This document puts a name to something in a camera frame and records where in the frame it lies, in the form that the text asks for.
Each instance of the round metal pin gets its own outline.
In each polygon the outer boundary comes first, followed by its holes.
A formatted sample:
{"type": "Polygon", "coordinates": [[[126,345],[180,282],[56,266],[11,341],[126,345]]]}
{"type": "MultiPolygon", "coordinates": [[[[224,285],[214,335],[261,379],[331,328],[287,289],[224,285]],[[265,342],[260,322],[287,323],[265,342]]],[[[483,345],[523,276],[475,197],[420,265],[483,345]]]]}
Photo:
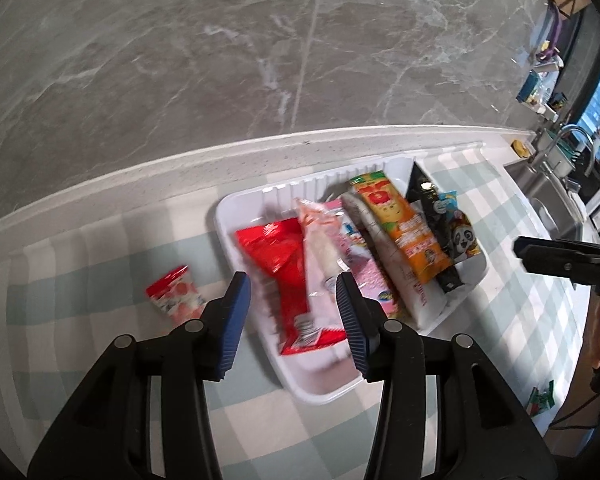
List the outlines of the round metal pin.
{"type": "Polygon", "coordinates": [[[131,344],[131,336],[129,335],[119,335],[115,341],[113,342],[113,344],[116,346],[116,348],[126,348],[131,344]]]}
{"type": "Polygon", "coordinates": [[[456,336],[456,343],[462,348],[471,348],[471,345],[474,344],[474,340],[467,334],[458,334],[456,336]]]}
{"type": "Polygon", "coordinates": [[[402,323],[400,321],[398,321],[397,319],[387,319],[384,322],[384,329],[387,332],[400,332],[400,330],[402,330],[402,323]]]}
{"type": "Polygon", "coordinates": [[[184,330],[187,332],[200,332],[205,327],[205,324],[202,323],[199,319],[192,319],[191,321],[187,321],[187,324],[184,326],[184,330]]]}

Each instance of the red snack package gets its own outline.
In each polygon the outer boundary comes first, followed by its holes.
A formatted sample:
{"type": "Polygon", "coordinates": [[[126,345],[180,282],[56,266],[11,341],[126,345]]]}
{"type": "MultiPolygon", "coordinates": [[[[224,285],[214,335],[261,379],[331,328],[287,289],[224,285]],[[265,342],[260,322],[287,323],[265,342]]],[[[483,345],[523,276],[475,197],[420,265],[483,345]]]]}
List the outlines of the red snack package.
{"type": "Polygon", "coordinates": [[[304,280],[302,229],[297,218],[236,231],[243,250],[269,276],[280,291],[280,316],[284,329],[281,355],[324,348],[347,335],[340,319],[324,322],[309,310],[304,280]]]}
{"type": "Polygon", "coordinates": [[[176,326],[197,319],[206,305],[189,274],[189,267],[179,266],[146,288],[151,302],[168,314],[176,326]]]}

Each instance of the checkered tablecloth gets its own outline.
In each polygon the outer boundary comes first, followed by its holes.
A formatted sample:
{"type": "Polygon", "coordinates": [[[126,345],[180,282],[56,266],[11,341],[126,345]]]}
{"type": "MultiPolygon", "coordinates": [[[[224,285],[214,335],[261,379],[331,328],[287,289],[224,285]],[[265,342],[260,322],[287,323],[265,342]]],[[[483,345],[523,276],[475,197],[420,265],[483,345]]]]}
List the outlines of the checkered tablecloth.
{"type": "MultiPolygon", "coordinates": [[[[563,402],[582,345],[566,280],[526,274],[512,254],[519,235],[547,237],[528,203],[483,157],[480,146],[416,152],[442,190],[457,190],[488,253],[487,277],[432,336],[470,334],[518,399],[555,381],[563,402]]],[[[330,167],[345,166],[340,161],[330,167]]],[[[187,264],[202,294],[224,293],[230,270],[214,231],[218,200],[230,192],[326,169],[299,168],[165,200],[43,240],[0,266],[9,367],[17,406],[10,407],[27,460],[68,396],[115,336],[167,333],[170,321],[145,287],[187,264]]],[[[434,378],[427,378],[424,472],[435,457],[434,378]]],[[[206,394],[225,479],[359,479],[378,417],[381,384],[362,383],[325,406],[296,402],[280,386],[248,325],[234,367],[206,394]]],[[[161,473],[159,385],[152,385],[154,471],[161,473]]]]}

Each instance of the orange snack package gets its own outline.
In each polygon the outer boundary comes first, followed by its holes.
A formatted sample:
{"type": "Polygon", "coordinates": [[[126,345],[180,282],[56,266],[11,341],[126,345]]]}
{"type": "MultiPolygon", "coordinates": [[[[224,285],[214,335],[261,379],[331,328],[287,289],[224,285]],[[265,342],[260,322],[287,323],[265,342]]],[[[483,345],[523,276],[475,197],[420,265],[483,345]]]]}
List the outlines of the orange snack package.
{"type": "Polygon", "coordinates": [[[349,183],[378,217],[420,283],[428,283],[452,265],[424,218],[398,193],[384,171],[355,176],[349,183]]]}

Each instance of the human hand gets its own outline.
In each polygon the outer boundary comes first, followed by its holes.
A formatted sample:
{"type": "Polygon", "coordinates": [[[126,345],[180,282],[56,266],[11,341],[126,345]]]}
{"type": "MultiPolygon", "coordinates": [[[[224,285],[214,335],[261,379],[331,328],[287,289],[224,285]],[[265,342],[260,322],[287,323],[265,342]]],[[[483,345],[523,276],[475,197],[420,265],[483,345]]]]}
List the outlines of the human hand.
{"type": "Polygon", "coordinates": [[[600,298],[596,302],[594,311],[593,330],[589,343],[589,358],[593,368],[596,370],[600,368],[600,298]]]}

